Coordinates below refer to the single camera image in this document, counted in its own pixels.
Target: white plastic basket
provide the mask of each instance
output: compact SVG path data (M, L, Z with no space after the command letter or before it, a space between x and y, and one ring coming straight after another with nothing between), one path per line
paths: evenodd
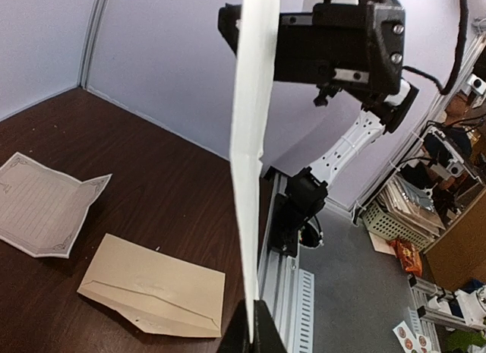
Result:
M423 235L409 229L393 216L385 213L376 201L373 201L363 213L363 222L366 229L380 237L392 241L400 237L410 241L420 250L428 247L432 241Z

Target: wooden table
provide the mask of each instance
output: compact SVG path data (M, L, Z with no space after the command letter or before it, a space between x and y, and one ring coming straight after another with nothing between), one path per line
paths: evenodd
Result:
M0 242L0 352L215 352L219 339L142 333L76 293L105 233L226 273L222 330L243 285L227 161L81 89L0 123L0 162L20 151L80 180L112 173L68 260ZM260 229L270 202L262 181Z

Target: bolt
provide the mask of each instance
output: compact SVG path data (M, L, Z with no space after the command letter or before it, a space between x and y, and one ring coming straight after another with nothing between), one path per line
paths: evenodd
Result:
M405 27L402 24L397 24L396 26L393 27L393 32L399 36L400 34L403 33L405 30Z
M399 64L399 63L402 61L403 56L402 56L402 55L400 55L399 53L393 53L393 54L391 55L390 59L392 60L392 62L393 62L395 65L397 65L397 64Z

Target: orange snack package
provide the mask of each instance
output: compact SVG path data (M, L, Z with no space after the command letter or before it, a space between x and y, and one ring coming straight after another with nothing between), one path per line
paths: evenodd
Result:
M400 238L391 241L390 245L395 249L403 270L407 273L413 273L417 277L422 277L422 261L417 247L412 242Z

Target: white paper strip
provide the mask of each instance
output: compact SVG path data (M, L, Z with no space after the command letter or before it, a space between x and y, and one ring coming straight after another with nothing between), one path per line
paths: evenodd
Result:
M258 299L259 177L273 85L280 0L243 0L229 151L250 342Z

